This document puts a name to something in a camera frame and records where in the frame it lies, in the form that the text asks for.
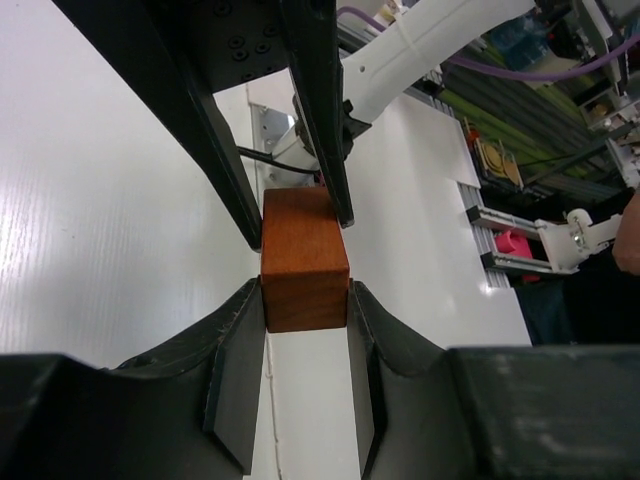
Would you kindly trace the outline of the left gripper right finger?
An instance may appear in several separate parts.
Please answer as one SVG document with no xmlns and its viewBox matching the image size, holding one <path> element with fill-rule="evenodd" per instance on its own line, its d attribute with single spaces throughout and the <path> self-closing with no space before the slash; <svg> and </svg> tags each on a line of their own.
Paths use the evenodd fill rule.
<svg viewBox="0 0 640 480">
<path fill-rule="evenodd" d="M 443 349 L 349 287 L 364 479 L 635 479 L 635 346 Z"/>
</svg>

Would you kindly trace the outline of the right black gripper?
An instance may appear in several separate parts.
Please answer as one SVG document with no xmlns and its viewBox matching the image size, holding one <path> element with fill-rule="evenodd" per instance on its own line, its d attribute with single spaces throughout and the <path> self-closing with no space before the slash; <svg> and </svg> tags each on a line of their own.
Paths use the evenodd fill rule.
<svg viewBox="0 0 640 480">
<path fill-rule="evenodd" d="M 55 5 L 195 161 L 254 251 L 262 217 L 212 93 L 287 69 L 339 224 L 353 225 L 334 1 Z"/>
</svg>

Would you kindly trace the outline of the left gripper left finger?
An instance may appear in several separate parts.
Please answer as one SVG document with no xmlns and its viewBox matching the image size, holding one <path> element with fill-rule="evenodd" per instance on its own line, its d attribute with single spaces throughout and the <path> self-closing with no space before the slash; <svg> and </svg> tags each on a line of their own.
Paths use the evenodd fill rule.
<svg viewBox="0 0 640 480">
<path fill-rule="evenodd" d="M 5 479 L 240 479 L 251 472 L 264 349 L 257 279 L 114 369 L 1 359 Z"/>
</svg>

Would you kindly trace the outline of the small dark wood cube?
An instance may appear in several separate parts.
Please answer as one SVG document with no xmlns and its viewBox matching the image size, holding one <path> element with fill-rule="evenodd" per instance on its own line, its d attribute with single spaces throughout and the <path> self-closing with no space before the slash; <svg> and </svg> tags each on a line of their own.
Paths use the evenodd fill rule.
<svg viewBox="0 0 640 480">
<path fill-rule="evenodd" d="M 264 192 L 260 277 L 269 332 L 346 326 L 350 266 L 325 187 Z"/>
</svg>

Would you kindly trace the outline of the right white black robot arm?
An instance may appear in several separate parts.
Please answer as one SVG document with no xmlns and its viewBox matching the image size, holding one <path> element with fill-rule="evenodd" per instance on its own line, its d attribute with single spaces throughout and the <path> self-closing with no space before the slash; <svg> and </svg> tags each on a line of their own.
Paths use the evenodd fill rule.
<svg viewBox="0 0 640 480">
<path fill-rule="evenodd" d="M 61 1 L 59 10 L 205 173 L 249 247 L 262 217 L 217 92 L 288 71 L 298 125 L 287 150 L 315 160 L 342 227 L 345 160 L 420 77 L 530 1 L 421 1 L 347 57 L 332 1 Z"/>
</svg>

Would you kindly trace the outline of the person hand in background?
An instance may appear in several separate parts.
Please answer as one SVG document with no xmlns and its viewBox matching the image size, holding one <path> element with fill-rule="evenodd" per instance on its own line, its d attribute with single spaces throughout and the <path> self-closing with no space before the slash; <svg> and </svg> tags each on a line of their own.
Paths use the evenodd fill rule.
<svg viewBox="0 0 640 480">
<path fill-rule="evenodd" d="M 640 196 L 636 191 L 625 207 L 613 246 L 618 268 L 632 275 L 640 270 Z"/>
</svg>

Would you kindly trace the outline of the pink object in background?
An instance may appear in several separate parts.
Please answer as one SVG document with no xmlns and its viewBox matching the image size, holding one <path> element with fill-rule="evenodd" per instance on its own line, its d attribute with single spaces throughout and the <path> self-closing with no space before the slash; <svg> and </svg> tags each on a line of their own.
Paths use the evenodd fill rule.
<svg viewBox="0 0 640 480">
<path fill-rule="evenodd" d="M 502 254 L 533 259 L 528 239 L 513 230 L 504 231 L 497 235 L 495 244 L 497 250 Z"/>
</svg>

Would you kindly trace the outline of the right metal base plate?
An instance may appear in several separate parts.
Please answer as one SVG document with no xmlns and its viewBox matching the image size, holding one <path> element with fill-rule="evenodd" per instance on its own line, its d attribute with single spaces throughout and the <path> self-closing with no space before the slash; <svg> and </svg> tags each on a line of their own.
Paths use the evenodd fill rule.
<svg viewBox="0 0 640 480">
<path fill-rule="evenodd" d="M 284 112 L 256 104 L 250 105 L 253 149 L 271 153 L 281 137 L 294 126 L 295 117 Z M 316 178 L 289 172 L 277 167 L 256 162 L 257 185 L 263 188 L 314 187 Z"/>
</svg>

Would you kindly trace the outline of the aluminium table frame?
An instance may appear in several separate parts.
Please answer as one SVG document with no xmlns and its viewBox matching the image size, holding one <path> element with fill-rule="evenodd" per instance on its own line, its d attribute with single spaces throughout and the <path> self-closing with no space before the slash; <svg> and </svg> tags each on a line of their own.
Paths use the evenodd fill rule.
<svg viewBox="0 0 640 480">
<path fill-rule="evenodd" d="M 354 53 L 372 39 L 373 36 L 366 32 L 359 32 L 347 26 L 339 26 L 338 45 L 340 56 L 344 58 L 348 54 Z M 415 86 L 409 87 L 406 94 L 454 119 L 453 108 L 446 102 L 441 101 L 436 93 L 437 88 L 443 85 L 443 76 L 432 70 L 426 74 L 425 80 L 419 80 Z M 470 223 L 479 257 L 485 269 L 488 286 L 509 288 L 510 283 L 507 274 L 502 270 L 491 268 L 490 260 L 494 254 L 499 254 L 499 251 L 495 242 L 496 232 L 491 229 L 491 222 L 480 217 L 481 213 L 488 212 L 482 199 L 481 191 L 476 186 L 467 185 L 460 181 L 457 184 L 465 207 L 465 215 Z"/>
</svg>

